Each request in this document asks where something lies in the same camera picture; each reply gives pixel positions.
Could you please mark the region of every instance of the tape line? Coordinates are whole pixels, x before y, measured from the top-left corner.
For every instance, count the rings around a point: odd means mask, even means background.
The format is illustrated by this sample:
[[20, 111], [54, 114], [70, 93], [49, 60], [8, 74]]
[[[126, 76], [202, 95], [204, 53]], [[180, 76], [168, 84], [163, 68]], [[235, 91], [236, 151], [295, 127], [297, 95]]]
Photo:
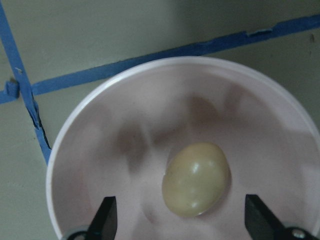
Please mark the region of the tape line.
[[19, 97], [19, 84], [7, 81], [4, 85], [4, 90], [0, 91], [0, 104], [8, 103], [16, 100]]
[[43, 156], [46, 163], [48, 163], [50, 156], [50, 147], [46, 138], [45, 131], [42, 127], [42, 123], [39, 116], [39, 107], [34, 99], [32, 87], [28, 79], [25, 67], [21, 60], [20, 54], [14, 37], [12, 35], [8, 20], [5, 15], [5, 11], [0, 2], [0, 38], [9, 60], [15, 80], [18, 82], [18, 86], [24, 101], [24, 105], [32, 119], [35, 134], [39, 141]]
[[50, 78], [33, 84], [32, 91], [35, 95], [45, 94], [52, 91], [105, 79], [126, 69], [152, 60], [178, 56], [202, 56], [316, 28], [320, 28], [320, 15], [292, 19], [280, 22], [272, 28], [261, 29], [253, 33], [247, 33], [243, 31], [214, 38], [205, 42], [193, 43]]

